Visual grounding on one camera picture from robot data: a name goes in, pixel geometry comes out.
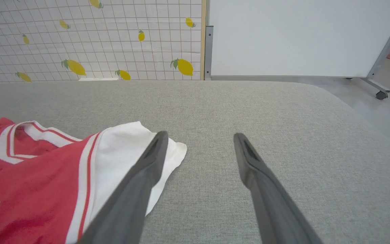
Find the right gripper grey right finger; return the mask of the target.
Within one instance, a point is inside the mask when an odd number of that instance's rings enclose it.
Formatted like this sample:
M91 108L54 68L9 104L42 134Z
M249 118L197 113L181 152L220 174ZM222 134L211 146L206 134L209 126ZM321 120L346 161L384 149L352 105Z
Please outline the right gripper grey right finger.
M263 244L321 244L322 240L249 139L234 134L240 179L251 192Z

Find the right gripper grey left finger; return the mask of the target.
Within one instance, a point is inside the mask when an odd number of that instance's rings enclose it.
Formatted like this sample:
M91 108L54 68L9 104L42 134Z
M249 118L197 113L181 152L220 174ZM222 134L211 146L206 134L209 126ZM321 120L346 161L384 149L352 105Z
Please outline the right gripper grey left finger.
M157 133L78 240L79 244L138 244L152 188L161 178L168 133Z

